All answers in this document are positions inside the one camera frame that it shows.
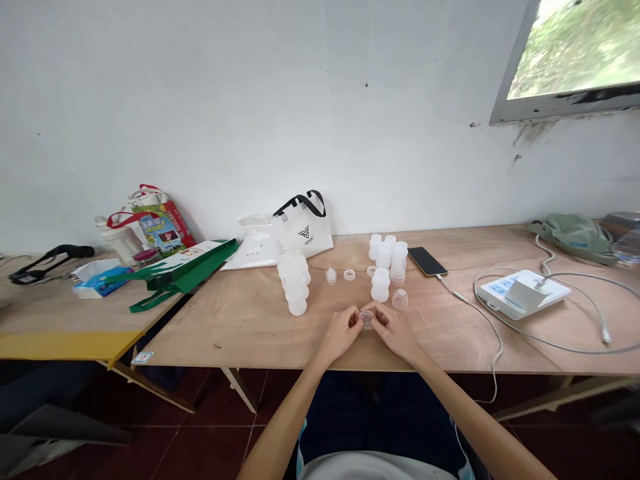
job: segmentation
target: window frame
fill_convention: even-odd
[[[507,100],[520,59],[527,46],[540,1],[529,0],[527,4],[489,124],[505,125],[592,113],[624,111],[640,107],[640,81],[611,87]]]

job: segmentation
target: window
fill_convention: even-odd
[[[529,0],[491,125],[640,107],[640,0]]]

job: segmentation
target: logo on bag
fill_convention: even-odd
[[[311,236],[311,238],[309,238],[309,226],[308,225],[304,228],[304,230],[300,230],[298,232],[298,235],[300,235],[300,236],[302,236],[302,237],[304,237],[306,239],[309,239],[309,240],[307,240],[305,242],[305,245],[310,244],[312,242],[312,240],[313,240],[313,235]]]

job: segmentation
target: smartphone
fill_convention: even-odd
[[[426,277],[434,277],[436,275],[442,275],[444,277],[449,273],[447,269],[440,265],[438,260],[433,258],[423,247],[410,248],[408,250],[409,256]]]

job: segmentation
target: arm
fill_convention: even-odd
[[[260,435],[237,480],[282,479],[322,375],[349,349],[364,326],[358,313],[351,306],[333,316],[320,347]]]
[[[398,312],[379,302],[372,302],[362,310],[376,314],[377,319],[371,321],[373,328],[387,346],[409,362],[427,382],[496,480],[555,479],[540,460],[474,402],[422,350],[411,327]]]

